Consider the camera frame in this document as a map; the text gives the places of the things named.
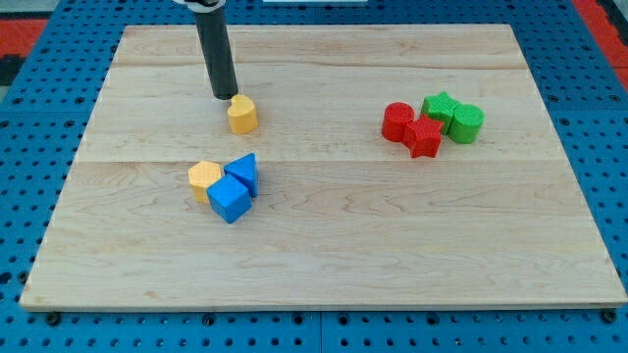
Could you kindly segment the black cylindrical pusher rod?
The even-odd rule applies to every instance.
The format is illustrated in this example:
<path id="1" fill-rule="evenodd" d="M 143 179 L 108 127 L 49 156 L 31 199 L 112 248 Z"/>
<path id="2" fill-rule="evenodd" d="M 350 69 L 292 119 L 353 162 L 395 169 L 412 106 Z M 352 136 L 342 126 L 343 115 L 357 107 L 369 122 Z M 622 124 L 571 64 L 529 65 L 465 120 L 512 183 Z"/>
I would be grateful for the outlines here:
<path id="1" fill-rule="evenodd" d="M 229 100 L 238 94 L 238 85 L 224 7 L 224 3 L 197 3 L 193 12 L 212 93 Z"/>

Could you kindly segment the white rod mount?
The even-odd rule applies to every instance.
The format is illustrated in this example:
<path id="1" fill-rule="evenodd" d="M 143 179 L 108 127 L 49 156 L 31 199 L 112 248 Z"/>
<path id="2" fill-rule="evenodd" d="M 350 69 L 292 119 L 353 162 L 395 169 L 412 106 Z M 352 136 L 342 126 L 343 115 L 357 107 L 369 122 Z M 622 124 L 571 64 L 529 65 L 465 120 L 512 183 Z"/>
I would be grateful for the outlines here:
<path id="1" fill-rule="evenodd" d="M 189 9 L 220 9 L 226 5 L 226 0 L 174 0 L 174 2 Z"/>

